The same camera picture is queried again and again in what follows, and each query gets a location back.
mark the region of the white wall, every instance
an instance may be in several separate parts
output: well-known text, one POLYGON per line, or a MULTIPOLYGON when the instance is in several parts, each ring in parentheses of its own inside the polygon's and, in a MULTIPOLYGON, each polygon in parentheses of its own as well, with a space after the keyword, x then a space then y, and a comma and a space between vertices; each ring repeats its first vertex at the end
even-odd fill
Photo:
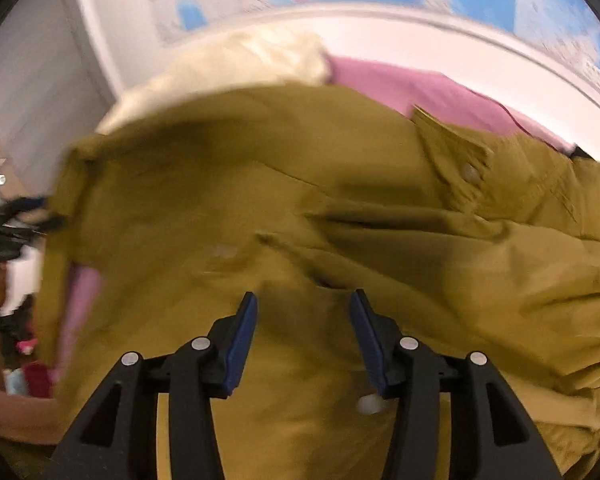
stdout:
POLYGON ((68 143, 109 103, 90 78, 64 0, 20 0, 0 27, 0 144, 24 184, 47 192, 68 143))

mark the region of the olive shirt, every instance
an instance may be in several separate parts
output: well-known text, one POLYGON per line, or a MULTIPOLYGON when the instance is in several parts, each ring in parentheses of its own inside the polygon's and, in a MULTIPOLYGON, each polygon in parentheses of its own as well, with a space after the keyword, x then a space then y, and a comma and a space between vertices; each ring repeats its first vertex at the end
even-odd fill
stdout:
MULTIPOLYGON (((57 389, 65 424, 124 352, 173 352, 252 290, 242 384, 213 403, 227 478, 379 478, 395 407, 356 410, 372 391, 347 313, 361 287, 435 351, 485 352, 568 478, 600 452, 593 160, 337 86, 254 88, 82 140, 51 208, 70 222, 49 237, 36 311, 50 364, 69 263, 104 277, 57 389)), ((442 418, 445 478, 446 399, 442 418)))

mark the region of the red cloth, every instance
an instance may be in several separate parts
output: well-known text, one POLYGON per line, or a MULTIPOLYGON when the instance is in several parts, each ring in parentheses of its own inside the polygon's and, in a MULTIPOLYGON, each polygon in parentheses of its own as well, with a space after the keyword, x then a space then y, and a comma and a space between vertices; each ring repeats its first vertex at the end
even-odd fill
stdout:
POLYGON ((30 363, 22 367, 24 378, 27 381, 29 395, 38 399, 50 399, 51 381, 48 369, 42 363, 30 363))

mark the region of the pink fabric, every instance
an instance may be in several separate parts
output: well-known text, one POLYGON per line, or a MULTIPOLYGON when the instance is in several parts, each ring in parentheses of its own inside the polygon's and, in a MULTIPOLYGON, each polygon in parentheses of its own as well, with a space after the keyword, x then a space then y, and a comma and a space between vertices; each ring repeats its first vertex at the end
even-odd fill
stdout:
POLYGON ((16 343, 16 350, 22 355, 31 355, 36 346, 38 346, 36 338, 27 339, 26 341, 18 341, 16 343))
POLYGON ((449 79, 439 72, 331 57, 334 84, 348 86, 411 117, 419 106, 443 123, 508 136, 524 131, 556 150, 571 153, 574 145, 544 126, 499 102, 449 79))
POLYGON ((51 380, 56 383, 64 373, 71 358, 78 332, 82 328, 91 304, 102 288, 102 278, 96 269, 74 266, 69 284, 69 297, 64 311, 64 320, 60 329, 56 368, 50 372, 51 380))

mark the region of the person's arm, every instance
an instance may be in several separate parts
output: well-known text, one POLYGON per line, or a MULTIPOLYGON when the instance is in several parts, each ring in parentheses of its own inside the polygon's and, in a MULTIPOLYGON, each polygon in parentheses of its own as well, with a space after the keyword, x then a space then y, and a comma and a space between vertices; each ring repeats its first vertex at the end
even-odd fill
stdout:
POLYGON ((0 437, 28 444, 55 445, 62 437, 55 399, 10 396, 0 391, 0 437))

